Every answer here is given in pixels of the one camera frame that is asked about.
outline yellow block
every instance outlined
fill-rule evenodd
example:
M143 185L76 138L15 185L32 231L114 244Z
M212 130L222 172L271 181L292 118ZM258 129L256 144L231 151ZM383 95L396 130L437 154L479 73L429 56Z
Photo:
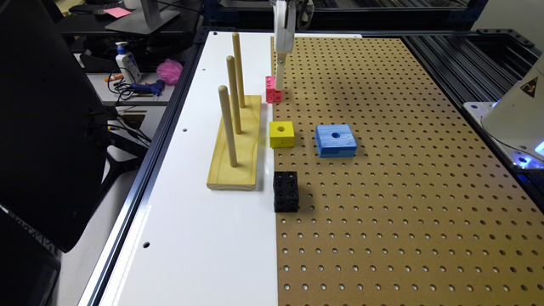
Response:
M295 145L292 122L270 122L269 136L270 148L292 148Z
M241 134L235 134L238 166L231 167L223 118L215 141L212 164L207 176L211 190L255 190L257 177L258 134L261 120L261 96L245 96L246 107L240 109Z

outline blue block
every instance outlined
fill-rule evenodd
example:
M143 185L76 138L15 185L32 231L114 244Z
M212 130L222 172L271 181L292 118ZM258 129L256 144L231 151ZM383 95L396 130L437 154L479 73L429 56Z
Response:
M320 157L353 157L357 150L348 124L318 125L315 143Z

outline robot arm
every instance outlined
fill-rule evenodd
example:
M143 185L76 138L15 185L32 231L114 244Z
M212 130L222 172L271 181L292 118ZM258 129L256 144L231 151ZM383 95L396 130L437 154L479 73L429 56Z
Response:
M297 5L295 0L277 0L274 7L274 49L275 60L275 90L283 90L283 77L286 69L287 55L292 52L295 43L295 24L299 29L302 21L306 21L305 30L311 21L314 4L312 0L304 0L297 22Z

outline red block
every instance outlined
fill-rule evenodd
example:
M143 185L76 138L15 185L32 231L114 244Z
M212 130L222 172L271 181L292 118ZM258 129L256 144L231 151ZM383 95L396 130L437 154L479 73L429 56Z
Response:
M281 102L281 91L275 90L275 76L266 77L266 102Z

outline monitor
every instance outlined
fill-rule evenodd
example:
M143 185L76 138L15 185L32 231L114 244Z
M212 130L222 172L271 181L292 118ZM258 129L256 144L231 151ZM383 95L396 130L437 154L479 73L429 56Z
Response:
M159 9L159 3L155 0L139 0L142 9L137 9L130 15L121 17L105 28L112 31L122 31L135 34L151 34L168 21L176 17L179 12Z
M105 108L40 0L0 0L0 205L61 251L99 203Z

